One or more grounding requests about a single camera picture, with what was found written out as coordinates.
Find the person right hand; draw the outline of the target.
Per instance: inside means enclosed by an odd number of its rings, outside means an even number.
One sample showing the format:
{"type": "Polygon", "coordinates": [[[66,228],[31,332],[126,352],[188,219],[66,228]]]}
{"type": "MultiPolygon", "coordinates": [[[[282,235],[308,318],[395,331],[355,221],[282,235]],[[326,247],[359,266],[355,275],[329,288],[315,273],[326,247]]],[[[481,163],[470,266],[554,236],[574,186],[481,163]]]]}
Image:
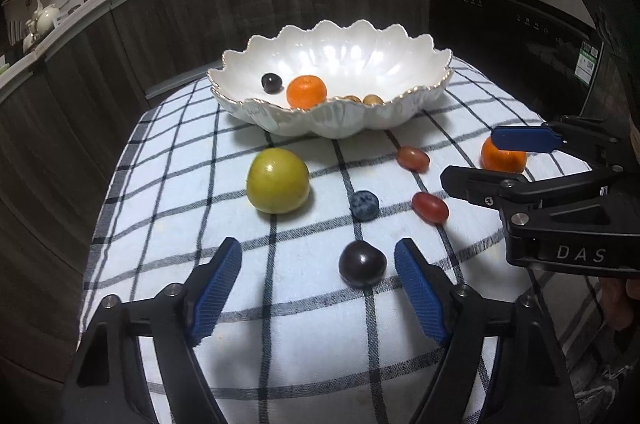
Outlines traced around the person right hand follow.
{"type": "Polygon", "coordinates": [[[639,300],[639,280],[601,278],[602,306],[611,328],[622,331],[634,320],[632,303],[639,300]]]}

